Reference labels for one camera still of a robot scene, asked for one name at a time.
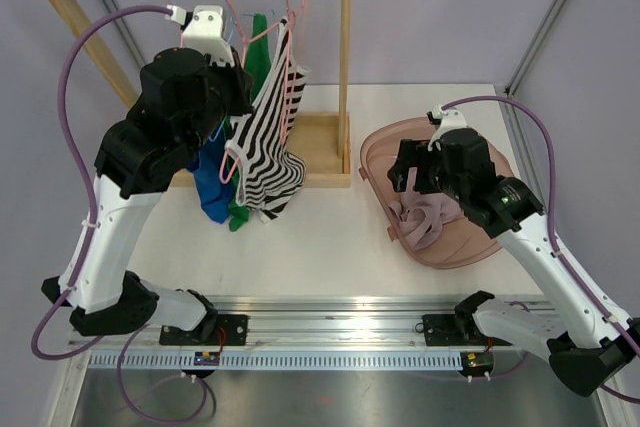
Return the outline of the pale pink tank top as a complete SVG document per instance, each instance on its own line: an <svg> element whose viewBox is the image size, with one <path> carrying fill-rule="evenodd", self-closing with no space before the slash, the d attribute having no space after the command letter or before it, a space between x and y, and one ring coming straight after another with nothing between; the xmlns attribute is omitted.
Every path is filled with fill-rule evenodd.
<svg viewBox="0 0 640 427"><path fill-rule="evenodd" d="M392 201L389 209L411 251L432 245L446 224L462 216L459 205L445 194L420 194L413 190L401 193L400 200Z"/></svg>

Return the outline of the pink wire hanger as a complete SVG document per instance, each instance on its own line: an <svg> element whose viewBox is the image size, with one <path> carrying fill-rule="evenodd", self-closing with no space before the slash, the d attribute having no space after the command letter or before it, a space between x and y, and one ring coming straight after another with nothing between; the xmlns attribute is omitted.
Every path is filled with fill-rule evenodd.
<svg viewBox="0 0 640 427"><path fill-rule="evenodd" d="M290 0L285 0L287 26L288 26L288 40L286 42L286 60L285 60L285 75L284 75L284 92L283 92L283 106L281 109L280 119L280 143L285 146L288 138L288 125L290 118L290 110L292 105L292 95L294 93L293 81L296 79L297 63L294 59L294 43L295 43L295 31L298 23L298 18L301 18L301 45L304 45L305 29L308 15L309 0L302 0L298 9L291 7Z"/></svg>

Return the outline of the black white striped tank top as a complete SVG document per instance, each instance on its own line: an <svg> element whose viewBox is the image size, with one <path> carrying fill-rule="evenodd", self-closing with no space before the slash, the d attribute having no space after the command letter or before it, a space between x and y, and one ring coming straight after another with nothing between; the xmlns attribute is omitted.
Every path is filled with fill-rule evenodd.
<svg viewBox="0 0 640 427"><path fill-rule="evenodd" d="M257 212L265 223L277 219L302 188L306 164L288 147L306 87L308 70L297 63L286 145L280 143L287 19L278 23L271 69L255 101L253 113L231 121L233 135L226 141L229 158L239 160L236 203Z"/></svg>

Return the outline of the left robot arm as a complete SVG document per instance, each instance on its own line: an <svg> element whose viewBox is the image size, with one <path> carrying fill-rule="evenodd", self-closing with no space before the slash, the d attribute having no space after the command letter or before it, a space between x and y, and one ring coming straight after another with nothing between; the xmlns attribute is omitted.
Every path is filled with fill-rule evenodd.
<svg viewBox="0 0 640 427"><path fill-rule="evenodd" d="M217 60L191 48L170 48L140 71L141 94L126 117L110 127L94 166L94 213L85 226L83 265L43 281L52 303L71 310L83 336L124 335L146 324L168 327L184 344L215 335L218 312L192 289L156 287L129 271L129 261L151 211L174 175L190 166L229 116L251 112L251 80L237 51Z"/></svg>

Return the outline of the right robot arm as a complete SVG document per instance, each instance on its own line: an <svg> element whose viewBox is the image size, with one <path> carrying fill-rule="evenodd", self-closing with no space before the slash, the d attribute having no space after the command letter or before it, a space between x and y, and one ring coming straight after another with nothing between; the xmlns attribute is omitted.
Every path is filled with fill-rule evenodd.
<svg viewBox="0 0 640 427"><path fill-rule="evenodd" d="M639 321L607 301L549 231L549 215L524 182L496 171L488 142L472 128L430 140L403 139L387 176L397 193L444 194L514 257L560 320L511 307L478 291L455 308L454 331L466 343L493 337L546 361L573 393L588 397L636 358Z"/></svg>

